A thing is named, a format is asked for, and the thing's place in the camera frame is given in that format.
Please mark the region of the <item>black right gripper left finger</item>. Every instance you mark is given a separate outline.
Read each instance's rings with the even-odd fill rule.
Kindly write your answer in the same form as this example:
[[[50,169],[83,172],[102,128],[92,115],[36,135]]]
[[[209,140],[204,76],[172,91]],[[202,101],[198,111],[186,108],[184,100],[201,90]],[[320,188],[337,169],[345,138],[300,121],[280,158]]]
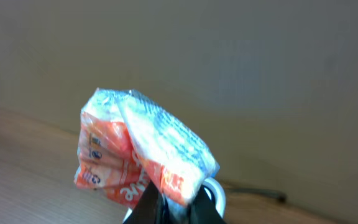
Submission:
[[[167,201],[151,182],[138,204],[124,217],[123,224],[166,224]]]

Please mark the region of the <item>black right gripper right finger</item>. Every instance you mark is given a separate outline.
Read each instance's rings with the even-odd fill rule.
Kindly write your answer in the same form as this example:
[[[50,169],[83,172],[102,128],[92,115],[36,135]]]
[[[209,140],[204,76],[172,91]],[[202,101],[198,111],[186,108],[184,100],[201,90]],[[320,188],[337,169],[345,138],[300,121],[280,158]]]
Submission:
[[[191,204],[189,224],[226,224],[226,194],[220,184],[203,184]]]

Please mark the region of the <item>orange white tissue packet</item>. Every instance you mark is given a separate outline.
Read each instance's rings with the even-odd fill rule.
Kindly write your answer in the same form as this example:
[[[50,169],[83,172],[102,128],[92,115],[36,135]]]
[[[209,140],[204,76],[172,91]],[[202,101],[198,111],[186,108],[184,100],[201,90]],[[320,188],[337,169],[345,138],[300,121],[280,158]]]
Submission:
[[[219,170],[197,134],[137,90],[98,88],[81,109],[80,126],[75,185],[129,208],[149,184],[188,205]]]

